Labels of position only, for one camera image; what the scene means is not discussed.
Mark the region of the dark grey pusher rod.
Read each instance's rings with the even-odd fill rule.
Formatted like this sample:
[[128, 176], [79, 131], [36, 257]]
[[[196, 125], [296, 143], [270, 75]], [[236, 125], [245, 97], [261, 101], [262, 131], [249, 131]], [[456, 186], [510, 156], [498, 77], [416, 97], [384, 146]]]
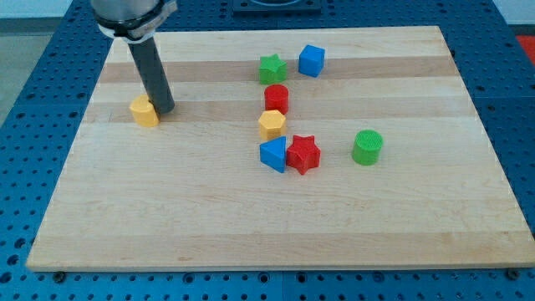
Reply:
[[160, 115], [170, 113], [175, 108], [175, 101], [155, 40], [148, 38], [142, 43], [130, 43], [129, 49], [155, 111]]

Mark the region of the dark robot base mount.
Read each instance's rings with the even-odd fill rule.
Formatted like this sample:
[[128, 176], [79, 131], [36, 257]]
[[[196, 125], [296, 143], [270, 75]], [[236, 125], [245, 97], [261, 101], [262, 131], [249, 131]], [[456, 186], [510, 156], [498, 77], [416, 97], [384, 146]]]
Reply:
[[231, 0], [233, 16], [274, 13], [320, 13], [322, 0]]

